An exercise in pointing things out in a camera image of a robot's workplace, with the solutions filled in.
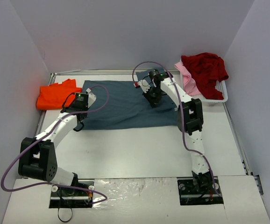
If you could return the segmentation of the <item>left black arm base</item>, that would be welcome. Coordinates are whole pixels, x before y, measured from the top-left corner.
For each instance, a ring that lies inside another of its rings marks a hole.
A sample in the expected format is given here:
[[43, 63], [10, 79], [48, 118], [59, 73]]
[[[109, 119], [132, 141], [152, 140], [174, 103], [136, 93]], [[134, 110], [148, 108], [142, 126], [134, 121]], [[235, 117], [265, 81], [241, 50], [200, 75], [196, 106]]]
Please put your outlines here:
[[93, 192], [68, 187], [52, 185], [50, 193], [50, 209], [81, 209], [91, 208], [93, 203]]

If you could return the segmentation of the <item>blue-grey t shirt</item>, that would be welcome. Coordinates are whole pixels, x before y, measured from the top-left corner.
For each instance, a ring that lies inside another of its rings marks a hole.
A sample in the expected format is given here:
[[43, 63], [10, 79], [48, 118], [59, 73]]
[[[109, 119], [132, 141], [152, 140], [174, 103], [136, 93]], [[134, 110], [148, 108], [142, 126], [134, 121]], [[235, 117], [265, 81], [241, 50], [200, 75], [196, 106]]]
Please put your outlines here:
[[158, 107], [153, 108], [142, 95], [142, 90], [136, 89], [132, 81], [92, 81], [85, 80], [82, 91], [94, 87], [93, 94], [97, 97], [90, 110], [101, 110], [89, 113], [83, 121], [83, 130], [115, 130], [128, 128], [145, 128], [158, 126], [176, 126], [177, 112], [174, 102], [166, 95], [162, 96]]

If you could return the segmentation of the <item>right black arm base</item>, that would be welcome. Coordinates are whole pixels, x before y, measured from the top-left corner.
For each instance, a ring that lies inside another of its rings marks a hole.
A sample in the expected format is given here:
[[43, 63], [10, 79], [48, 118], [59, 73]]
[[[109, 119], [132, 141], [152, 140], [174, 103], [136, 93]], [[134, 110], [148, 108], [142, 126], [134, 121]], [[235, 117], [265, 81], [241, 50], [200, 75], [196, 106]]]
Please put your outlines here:
[[193, 178], [178, 178], [178, 194], [181, 206], [224, 204], [218, 178], [206, 184], [201, 190], [193, 184]]

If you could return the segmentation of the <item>orange t shirt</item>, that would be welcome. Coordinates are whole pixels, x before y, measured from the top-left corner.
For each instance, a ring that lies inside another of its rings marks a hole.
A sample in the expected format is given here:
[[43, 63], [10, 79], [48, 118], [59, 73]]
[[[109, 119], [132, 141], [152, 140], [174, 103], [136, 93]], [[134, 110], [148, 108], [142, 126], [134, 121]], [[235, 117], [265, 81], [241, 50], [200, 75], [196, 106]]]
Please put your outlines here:
[[77, 87], [75, 79], [67, 79], [62, 83], [41, 86], [36, 108], [38, 110], [61, 109], [63, 102], [73, 92], [82, 92], [82, 88]]

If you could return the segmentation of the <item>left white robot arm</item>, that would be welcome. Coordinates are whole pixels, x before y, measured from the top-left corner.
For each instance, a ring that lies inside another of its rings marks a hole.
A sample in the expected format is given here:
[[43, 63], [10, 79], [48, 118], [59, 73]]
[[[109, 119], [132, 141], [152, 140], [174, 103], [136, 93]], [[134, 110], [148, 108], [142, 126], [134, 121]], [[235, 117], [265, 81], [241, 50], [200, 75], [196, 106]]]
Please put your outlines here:
[[63, 106], [46, 130], [33, 138], [26, 137], [21, 143], [21, 152], [28, 151], [19, 159], [19, 175], [62, 185], [68, 195], [78, 193], [78, 175], [58, 166], [56, 148], [71, 130], [83, 124], [86, 112], [95, 101], [96, 96], [89, 91], [75, 93], [73, 102]]

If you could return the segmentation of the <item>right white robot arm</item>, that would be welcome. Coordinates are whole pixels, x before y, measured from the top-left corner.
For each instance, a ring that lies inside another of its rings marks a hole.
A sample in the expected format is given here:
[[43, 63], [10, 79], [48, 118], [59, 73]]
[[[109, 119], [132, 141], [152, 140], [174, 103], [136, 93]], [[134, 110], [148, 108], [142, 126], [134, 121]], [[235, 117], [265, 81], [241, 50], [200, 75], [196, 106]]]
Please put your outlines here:
[[185, 148], [192, 159], [193, 188], [199, 193], [205, 192], [213, 183], [213, 172], [205, 159], [202, 139], [204, 123], [202, 103], [199, 99], [190, 97], [168, 73], [160, 73], [154, 69], [148, 73], [150, 82], [145, 78], [138, 81], [137, 88], [141, 88], [142, 95], [155, 108], [163, 95], [168, 96], [177, 107], [177, 126], [182, 132]]

